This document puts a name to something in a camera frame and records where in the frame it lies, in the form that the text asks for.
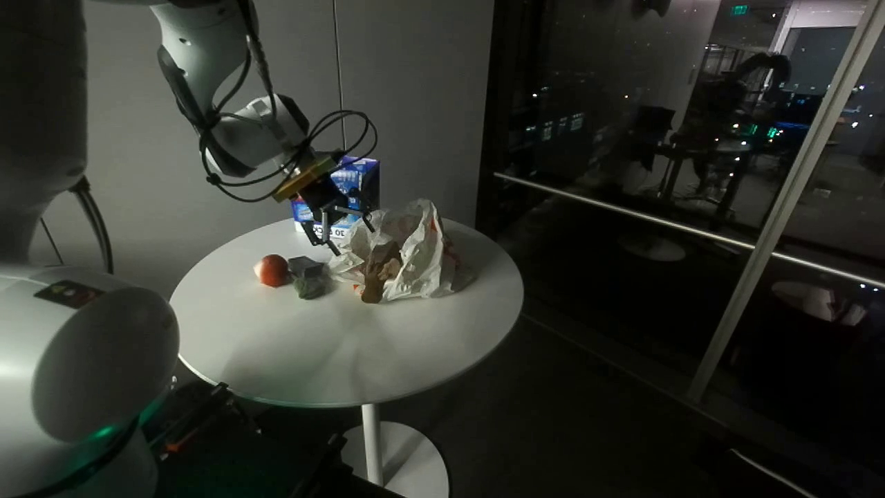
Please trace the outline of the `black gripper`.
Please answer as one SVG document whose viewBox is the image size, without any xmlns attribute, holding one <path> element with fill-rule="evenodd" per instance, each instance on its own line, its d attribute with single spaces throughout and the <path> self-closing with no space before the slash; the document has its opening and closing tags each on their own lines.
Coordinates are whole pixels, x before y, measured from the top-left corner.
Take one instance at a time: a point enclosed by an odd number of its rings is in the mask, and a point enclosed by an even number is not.
<svg viewBox="0 0 885 498">
<path fill-rule="evenodd" d="M 319 179 L 308 189 L 304 197 L 297 200 L 297 222 L 299 223 L 321 223 L 319 238 L 333 255 L 340 249 L 333 240 L 333 230 L 323 223 L 337 223 L 340 218 L 352 215 L 352 223 L 376 233 L 368 212 L 362 207 L 352 207 L 354 186 L 346 172 L 333 172 L 330 176 Z"/>
</svg>

